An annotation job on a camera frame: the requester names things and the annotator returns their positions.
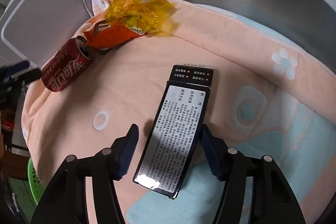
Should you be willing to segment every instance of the coca-cola can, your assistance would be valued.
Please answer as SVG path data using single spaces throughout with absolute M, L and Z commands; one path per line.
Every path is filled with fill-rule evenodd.
M 63 90 L 91 65 L 93 53 L 85 44 L 83 37 L 71 38 L 43 67 L 42 81 L 46 88 L 54 92 Z

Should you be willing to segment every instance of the yellow plastic wrapper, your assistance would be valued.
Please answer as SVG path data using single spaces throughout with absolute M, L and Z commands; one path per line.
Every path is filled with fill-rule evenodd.
M 177 27 L 170 19 L 174 5 L 166 0 L 113 0 L 105 19 L 111 26 L 124 26 L 140 35 L 172 33 Z

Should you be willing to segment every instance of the metal bolt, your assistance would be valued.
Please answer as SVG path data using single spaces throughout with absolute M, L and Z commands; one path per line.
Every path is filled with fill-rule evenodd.
M 236 155 L 238 153 L 238 150 L 233 147 L 230 147 L 227 151 L 232 155 Z
M 67 156 L 66 158 L 65 158 L 65 160 L 67 161 L 67 162 L 72 162 L 72 161 L 74 161 L 76 159 L 76 156 L 75 155 L 69 155 L 69 156 Z
M 266 155 L 266 156 L 264 156 L 264 160 L 265 160 L 266 162 L 271 162 L 273 159 L 272 159 L 271 156 Z
M 103 155 L 108 155 L 108 154 L 110 154 L 112 152 L 112 150 L 111 150 L 111 148 L 104 148 L 102 151 L 101 151 L 101 153 L 103 154 Z

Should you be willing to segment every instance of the instruction label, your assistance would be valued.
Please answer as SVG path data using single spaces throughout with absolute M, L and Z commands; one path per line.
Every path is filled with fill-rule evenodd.
M 137 175 L 154 181 L 151 189 L 175 191 L 194 140 L 204 98 L 204 91 L 169 86 Z

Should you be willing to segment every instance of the green basket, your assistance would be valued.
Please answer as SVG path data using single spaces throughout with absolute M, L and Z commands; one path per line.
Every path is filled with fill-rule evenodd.
M 37 205 L 41 199 L 41 196 L 43 195 L 44 188 L 36 175 L 36 171 L 31 158 L 28 161 L 28 181 L 31 194 Z

